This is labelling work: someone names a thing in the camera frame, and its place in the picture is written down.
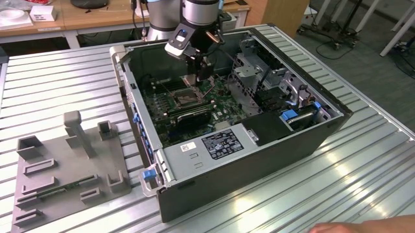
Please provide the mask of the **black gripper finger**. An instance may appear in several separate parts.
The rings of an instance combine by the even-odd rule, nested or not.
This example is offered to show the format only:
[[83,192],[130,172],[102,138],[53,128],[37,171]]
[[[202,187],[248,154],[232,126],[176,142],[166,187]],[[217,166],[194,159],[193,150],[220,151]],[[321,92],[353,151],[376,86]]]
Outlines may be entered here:
[[206,63],[205,61],[201,61],[198,68],[197,68],[197,81],[201,82],[206,80],[212,74],[213,74],[212,63]]
[[197,65],[198,65],[198,57],[197,56],[188,56],[186,57],[186,75],[196,75],[197,74]]

